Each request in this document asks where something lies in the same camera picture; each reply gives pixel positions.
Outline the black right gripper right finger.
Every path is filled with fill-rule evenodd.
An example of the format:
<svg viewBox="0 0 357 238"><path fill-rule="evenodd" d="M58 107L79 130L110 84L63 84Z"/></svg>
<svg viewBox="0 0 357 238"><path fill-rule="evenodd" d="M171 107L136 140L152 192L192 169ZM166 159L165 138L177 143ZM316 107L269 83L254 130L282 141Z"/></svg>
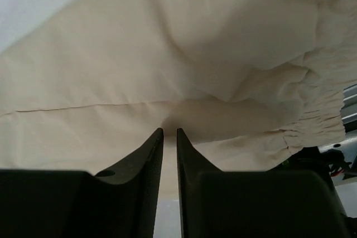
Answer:
<svg viewBox="0 0 357 238"><path fill-rule="evenodd" d="M315 171L224 172L177 130L182 237L348 237L336 195Z"/></svg>

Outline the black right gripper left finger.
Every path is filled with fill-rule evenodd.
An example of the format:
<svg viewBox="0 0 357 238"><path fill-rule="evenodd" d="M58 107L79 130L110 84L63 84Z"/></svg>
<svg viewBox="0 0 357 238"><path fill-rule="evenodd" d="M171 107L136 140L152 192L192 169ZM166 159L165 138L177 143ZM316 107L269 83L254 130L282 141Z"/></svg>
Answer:
<svg viewBox="0 0 357 238"><path fill-rule="evenodd" d="M1 170L1 236L152 237L163 140L159 128L96 175Z"/></svg>

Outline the beige trousers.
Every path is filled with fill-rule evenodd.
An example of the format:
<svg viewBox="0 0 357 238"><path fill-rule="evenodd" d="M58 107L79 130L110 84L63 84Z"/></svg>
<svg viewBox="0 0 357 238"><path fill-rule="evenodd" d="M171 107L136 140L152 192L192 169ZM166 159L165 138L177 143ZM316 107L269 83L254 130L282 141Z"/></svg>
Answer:
<svg viewBox="0 0 357 238"><path fill-rule="evenodd" d="M356 0L13 0L1 12L1 167L97 173L162 128L227 171L340 142Z"/></svg>

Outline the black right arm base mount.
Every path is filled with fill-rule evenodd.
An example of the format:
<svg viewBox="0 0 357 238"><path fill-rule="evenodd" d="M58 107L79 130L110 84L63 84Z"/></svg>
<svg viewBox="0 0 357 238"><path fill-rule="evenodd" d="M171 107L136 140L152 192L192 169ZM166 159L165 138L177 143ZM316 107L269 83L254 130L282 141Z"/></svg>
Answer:
<svg viewBox="0 0 357 238"><path fill-rule="evenodd" d="M347 162L343 152L337 149L331 149L321 153L318 147L307 147L289 157L287 160L273 168L274 171L313 171L328 186L341 216L344 219L345 226L349 231L350 237L356 237L356 217L349 217L342 206L341 200L337 194L333 183L333 178L343 175L343 179L356 178L356 161Z"/></svg>

